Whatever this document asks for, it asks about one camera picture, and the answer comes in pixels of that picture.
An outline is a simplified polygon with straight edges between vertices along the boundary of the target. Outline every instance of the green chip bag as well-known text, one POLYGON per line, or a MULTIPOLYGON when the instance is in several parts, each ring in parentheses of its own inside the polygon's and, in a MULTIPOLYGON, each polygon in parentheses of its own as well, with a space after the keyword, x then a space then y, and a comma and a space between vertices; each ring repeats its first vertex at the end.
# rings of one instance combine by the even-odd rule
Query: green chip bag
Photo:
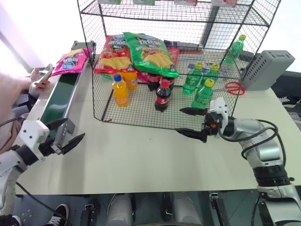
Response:
POLYGON ((124 32, 124 37, 131 51, 132 62, 142 72, 161 74, 177 78, 175 65, 170 58, 164 42, 145 34, 124 32))

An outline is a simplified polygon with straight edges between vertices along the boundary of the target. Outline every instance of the pink snack bag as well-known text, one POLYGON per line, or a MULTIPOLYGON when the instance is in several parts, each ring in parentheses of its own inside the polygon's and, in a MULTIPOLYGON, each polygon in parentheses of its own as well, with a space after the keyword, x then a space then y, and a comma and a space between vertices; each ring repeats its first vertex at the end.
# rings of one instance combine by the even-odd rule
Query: pink snack bag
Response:
POLYGON ((81 73, 88 56, 89 52, 86 48, 76 49, 65 54, 57 63, 52 75, 81 73))

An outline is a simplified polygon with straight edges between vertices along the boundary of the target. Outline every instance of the candy bag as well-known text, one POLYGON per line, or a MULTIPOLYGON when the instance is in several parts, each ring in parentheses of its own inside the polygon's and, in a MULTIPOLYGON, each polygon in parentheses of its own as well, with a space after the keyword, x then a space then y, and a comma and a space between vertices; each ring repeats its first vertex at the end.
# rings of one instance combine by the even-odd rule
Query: candy bag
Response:
POLYGON ((86 48, 80 48, 65 54, 56 64, 52 75, 66 73, 81 73, 83 66, 88 59, 89 52, 86 48))
POLYGON ((145 34, 124 32, 136 69, 165 77, 177 78, 179 73, 170 58, 164 42, 145 34))
POLYGON ((130 50, 123 34, 109 35, 94 69, 96 74, 137 72, 131 62, 130 50))

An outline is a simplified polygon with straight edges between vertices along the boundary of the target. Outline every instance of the gray device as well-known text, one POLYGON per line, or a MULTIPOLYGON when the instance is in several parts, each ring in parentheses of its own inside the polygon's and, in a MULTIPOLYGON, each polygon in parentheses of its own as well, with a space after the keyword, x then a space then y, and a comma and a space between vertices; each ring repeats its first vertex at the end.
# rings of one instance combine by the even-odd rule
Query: gray device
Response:
POLYGON ((266 90, 294 60, 295 58, 285 50, 265 50, 243 73, 242 85, 248 91, 266 90))

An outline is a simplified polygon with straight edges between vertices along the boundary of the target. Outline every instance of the white wall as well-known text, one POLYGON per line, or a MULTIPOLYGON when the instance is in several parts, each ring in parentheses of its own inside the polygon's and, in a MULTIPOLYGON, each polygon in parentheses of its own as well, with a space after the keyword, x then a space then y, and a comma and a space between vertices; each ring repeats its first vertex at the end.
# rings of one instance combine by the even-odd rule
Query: white wall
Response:
POLYGON ((287 69, 301 73, 301 0, 282 0, 259 52, 287 50, 296 59, 287 69))
POLYGON ((74 40, 84 41, 76 0, 1 0, 26 42, 44 66, 56 64, 71 50, 74 40))

